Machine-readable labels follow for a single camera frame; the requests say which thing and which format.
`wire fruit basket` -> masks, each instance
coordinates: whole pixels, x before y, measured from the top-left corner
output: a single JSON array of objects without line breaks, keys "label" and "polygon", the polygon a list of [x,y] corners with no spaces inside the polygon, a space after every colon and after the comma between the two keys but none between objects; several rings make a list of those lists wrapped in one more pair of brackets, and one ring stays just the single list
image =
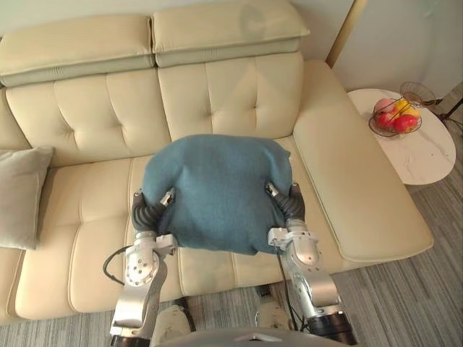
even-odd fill
[{"label": "wire fruit basket", "polygon": [[416,132],[421,127],[420,108],[436,103],[436,97],[426,86],[405,82],[400,86],[400,98],[380,99],[368,122],[378,135],[392,137]]}]

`striped carpet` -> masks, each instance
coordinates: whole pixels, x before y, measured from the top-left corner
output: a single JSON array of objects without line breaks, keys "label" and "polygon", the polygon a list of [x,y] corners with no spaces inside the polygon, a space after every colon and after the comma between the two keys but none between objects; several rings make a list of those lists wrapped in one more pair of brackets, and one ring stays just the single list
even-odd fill
[{"label": "striped carpet", "polygon": [[[462,121],[462,113],[454,118]],[[434,247],[407,260],[334,275],[363,346],[463,344],[463,141],[456,124],[448,126],[457,147],[454,170],[411,193],[433,232]],[[281,283],[273,285],[278,297],[282,288]],[[199,330],[249,327],[258,298],[253,288],[244,288],[190,298],[189,304]],[[111,317],[112,312],[81,314],[0,327],[0,346],[108,346]]]}]

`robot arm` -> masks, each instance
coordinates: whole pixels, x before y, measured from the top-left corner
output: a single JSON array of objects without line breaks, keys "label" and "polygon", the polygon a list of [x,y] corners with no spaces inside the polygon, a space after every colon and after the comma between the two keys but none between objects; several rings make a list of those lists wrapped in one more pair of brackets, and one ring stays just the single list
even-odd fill
[{"label": "robot arm", "polygon": [[267,193],[284,214],[286,228],[272,228],[268,244],[283,252],[283,266],[292,280],[310,333],[355,345],[352,327],[341,306],[336,286],[323,266],[317,238],[305,224],[305,204],[298,184],[285,196],[272,183]]},{"label": "robot arm", "polygon": [[164,258],[175,253],[173,235],[157,236],[157,224],[174,200],[170,189],[155,206],[147,206],[143,193],[136,192],[132,204],[134,244],[125,251],[124,289],[111,323],[111,346],[148,347],[159,308],[161,287],[166,280]]}]

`blue blanket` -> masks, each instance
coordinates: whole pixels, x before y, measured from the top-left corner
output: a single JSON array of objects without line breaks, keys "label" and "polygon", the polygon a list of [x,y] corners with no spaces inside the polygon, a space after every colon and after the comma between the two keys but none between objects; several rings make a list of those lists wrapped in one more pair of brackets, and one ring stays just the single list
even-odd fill
[{"label": "blue blanket", "polygon": [[153,205],[176,188],[158,232],[174,234],[181,247],[274,253],[267,233],[284,220],[266,194],[267,181],[281,192],[292,182],[289,152],[273,140],[196,135],[153,156],[142,191]]}]

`round side table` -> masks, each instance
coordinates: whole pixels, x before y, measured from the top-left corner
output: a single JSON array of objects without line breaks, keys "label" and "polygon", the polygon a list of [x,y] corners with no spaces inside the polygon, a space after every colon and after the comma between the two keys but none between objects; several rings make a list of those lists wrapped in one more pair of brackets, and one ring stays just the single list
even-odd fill
[{"label": "round side table", "polygon": [[[381,89],[359,89],[348,93],[365,124],[373,106],[381,98],[400,98],[400,94]],[[409,134],[382,137],[374,134],[402,182],[430,184],[443,179],[455,164],[455,144],[442,122],[428,109],[421,108],[421,127]]]}]

